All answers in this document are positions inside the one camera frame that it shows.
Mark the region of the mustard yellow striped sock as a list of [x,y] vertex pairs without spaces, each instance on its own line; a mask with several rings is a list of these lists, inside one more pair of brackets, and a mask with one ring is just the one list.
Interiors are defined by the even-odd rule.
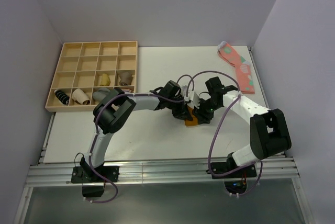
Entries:
[[185,120],[184,120],[185,125],[186,125],[187,127],[197,126],[197,125],[198,125],[198,119],[197,119],[197,117],[193,114],[193,108],[191,108],[191,107],[188,106],[187,109],[188,109],[188,112],[189,112],[189,114],[190,114],[192,120],[185,119]]

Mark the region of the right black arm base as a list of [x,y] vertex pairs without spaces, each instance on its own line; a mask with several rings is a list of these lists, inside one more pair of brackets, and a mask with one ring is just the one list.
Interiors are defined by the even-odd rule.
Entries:
[[211,162],[210,169],[207,169],[206,173],[210,174],[212,179],[234,179],[234,181],[225,181],[224,185],[228,195],[237,198],[248,192],[247,179],[257,176],[255,163],[237,166],[232,153],[224,162]]

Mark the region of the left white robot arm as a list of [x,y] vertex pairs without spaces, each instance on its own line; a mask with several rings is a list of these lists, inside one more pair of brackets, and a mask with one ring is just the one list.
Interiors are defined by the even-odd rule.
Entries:
[[181,91],[181,87],[173,81],[142,94],[126,93],[121,88],[110,91],[93,110],[96,133],[88,154],[80,161],[83,176],[90,182],[101,178],[101,167],[110,140],[124,126],[133,111],[168,108],[176,119],[193,120]]

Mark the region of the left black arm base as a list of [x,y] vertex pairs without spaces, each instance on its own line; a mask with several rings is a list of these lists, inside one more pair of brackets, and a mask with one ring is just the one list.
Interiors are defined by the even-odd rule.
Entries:
[[119,167],[118,166],[105,166],[100,165],[96,169],[104,178],[101,178],[93,172],[89,164],[84,158],[80,161],[79,166],[75,166],[72,171],[71,183],[72,184],[91,184],[103,183],[101,186],[82,186],[82,195],[85,198],[99,198],[103,195],[108,179],[111,182],[118,181]]

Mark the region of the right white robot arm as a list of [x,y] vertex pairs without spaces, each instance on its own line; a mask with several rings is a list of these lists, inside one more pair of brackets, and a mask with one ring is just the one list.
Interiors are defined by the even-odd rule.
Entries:
[[239,176],[247,165],[254,164],[292,147],[291,138],[284,113],[280,109],[263,107],[238,91],[238,88],[224,86],[218,77],[205,82],[210,98],[200,99],[193,108],[192,115],[197,124],[209,124],[215,110],[226,107],[223,118],[229,111],[235,112],[250,126],[250,141],[245,147],[228,155],[223,168],[213,168],[209,163],[208,171],[215,174],[228,173]]

